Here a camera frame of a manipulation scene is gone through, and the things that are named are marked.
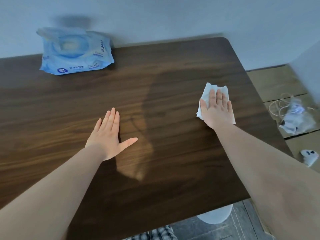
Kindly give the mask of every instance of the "gray floor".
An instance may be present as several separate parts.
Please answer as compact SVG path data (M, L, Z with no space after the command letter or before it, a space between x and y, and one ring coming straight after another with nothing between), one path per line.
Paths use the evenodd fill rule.
M263 231L249 200L233 204L230 216L221 224L207 224L195 216L171 226L178 240L275 240Z

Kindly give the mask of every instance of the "hand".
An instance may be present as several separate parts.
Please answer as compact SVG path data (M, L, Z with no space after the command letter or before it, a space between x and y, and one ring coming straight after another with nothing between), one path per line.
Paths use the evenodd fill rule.
M108 110L103 121L101 118L98 119L96 126L87 140L85 148L90 145L100 145L106 152L105 160L108 160L138 141L138 138L134 137L119 143L119 124L119 112L116 112L115 108L112 108L111 111Z
M212 129L221 121L233 122L233 111L231 101L227 100L224 93L218 89L217 95L214 89L210 90L209 108L203 99L200 99L201 114L204 122Z

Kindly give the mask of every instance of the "checkered fabric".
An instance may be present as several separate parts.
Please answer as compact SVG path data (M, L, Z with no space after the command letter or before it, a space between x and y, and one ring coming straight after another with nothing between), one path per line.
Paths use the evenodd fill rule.
M152 231L126 238L126 240L178 240L172 227L167 225Z

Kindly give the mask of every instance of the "person's left arm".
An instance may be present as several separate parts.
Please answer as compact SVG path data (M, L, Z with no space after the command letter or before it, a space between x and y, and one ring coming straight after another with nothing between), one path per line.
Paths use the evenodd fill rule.
M132 145L119 143L120 115L99 119L85 148L0 210L0 239L54 239L66 232L102 161Z

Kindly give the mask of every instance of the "brown tabletop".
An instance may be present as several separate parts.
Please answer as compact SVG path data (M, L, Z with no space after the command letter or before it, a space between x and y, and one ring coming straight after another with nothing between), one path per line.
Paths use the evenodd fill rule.
M249 197L215 132L196 118L206 82L227 85L236 125L290 155L225 38L116 48L115 63L54 76L41 57L0 59L0 207L85 145L120 112L134 145L104 161L68 239L122 239Z

